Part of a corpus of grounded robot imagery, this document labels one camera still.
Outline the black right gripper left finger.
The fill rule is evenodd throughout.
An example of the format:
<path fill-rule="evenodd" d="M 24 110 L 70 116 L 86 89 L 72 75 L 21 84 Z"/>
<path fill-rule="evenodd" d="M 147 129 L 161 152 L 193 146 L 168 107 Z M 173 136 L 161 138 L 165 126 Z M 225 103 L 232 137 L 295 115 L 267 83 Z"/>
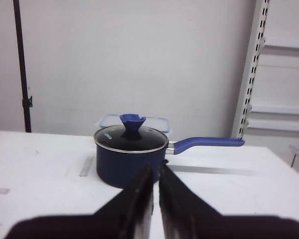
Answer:
<path fill-rule="evenodd" d="M 46 216 L 24 220 L 8 239 L 147 239 L 153 213 L 153 171 L 146 164 L 131 182 L 90 215 Z"/>

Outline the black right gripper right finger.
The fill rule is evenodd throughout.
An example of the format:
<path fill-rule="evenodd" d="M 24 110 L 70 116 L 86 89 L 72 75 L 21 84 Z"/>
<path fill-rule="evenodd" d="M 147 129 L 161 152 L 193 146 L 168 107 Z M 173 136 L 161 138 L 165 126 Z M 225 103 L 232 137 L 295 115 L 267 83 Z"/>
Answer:
<path fill-rule="evenodd" d="M 159 206 L 167 239 L 299 239 L 299 222 L 277 216 L 224 216 L 194 194 L 163 160 Z"/>

